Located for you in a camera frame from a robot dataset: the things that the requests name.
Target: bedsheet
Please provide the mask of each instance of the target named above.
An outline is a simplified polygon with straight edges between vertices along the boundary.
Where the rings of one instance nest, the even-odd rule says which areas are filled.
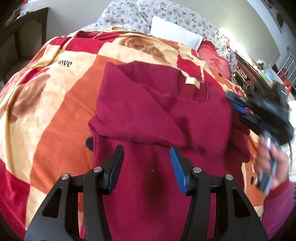
[[[0,94],[0,212],[21,238],[63,173],[75,176],[93,167],[93,153],[85,142],[91,136],[88,121],[95,115],[105,65],[133,61],[179,69],[196,88],[211,76],[211,88],[245,96],[180,43],[117,27],[51,39]],[[244,191],[261,214],[264,196],[255,187],[253,169],[257,138],[252,132],[246,137],[250,161],[243,163],[242,174]],[[82,196],[78,210],[81,225]]]

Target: blue gripper pad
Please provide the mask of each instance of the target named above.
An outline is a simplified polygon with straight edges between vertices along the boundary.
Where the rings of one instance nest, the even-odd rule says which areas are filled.
[[[247,114],[248,111],[244,108],[244,107],[241,107],[239,106],[238,104],[234,103],[234,102],[231,102],[231,107],[236,110],[238,113],[241,113],[241,114]]]
[[[186,196],[188,194],[188,188],[186,186],[186,176],[180,164],[177,153],[175,152],[173,147],[170,148],[170,162],[172,163],[179,189]]]

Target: black dot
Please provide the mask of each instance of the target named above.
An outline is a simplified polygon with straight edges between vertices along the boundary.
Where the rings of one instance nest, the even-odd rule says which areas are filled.
[[[94,151],[94,139],[93,137],[89,137],[86,139],[85,145],[90,151]]]

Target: red pillow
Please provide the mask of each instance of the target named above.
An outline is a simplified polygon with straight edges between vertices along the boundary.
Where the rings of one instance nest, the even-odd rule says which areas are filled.
[[[210,69],[215,69],[223,78],[230,80],[229,63],[217,54],[215,46],[210,41],[202,41],[197,52],[205,59]]]

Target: wall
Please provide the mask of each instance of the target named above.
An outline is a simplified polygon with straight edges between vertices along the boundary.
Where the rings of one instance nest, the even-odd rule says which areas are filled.
[[[254,60],[274,64],[280,56],[265,23],[247,0],[174,0],[213,23]]]
[[[289,46],[293,51],[296,51],[296,38],[293,35],[292,31],[289,29],[286,22],[283,25],[283,32],[280,32],[273,17],[261,0],[248,0],[248,2],[260,15],[268,30],[270,31],[280,52],[280,57],[276,61],[276,66],[278,68],[281,68],[281,66],[285,63],[286,59],[289,56],[287,46]]]
[[[21,10],[49,7],[47,40],[96,22],[111,0],[29,0]]]

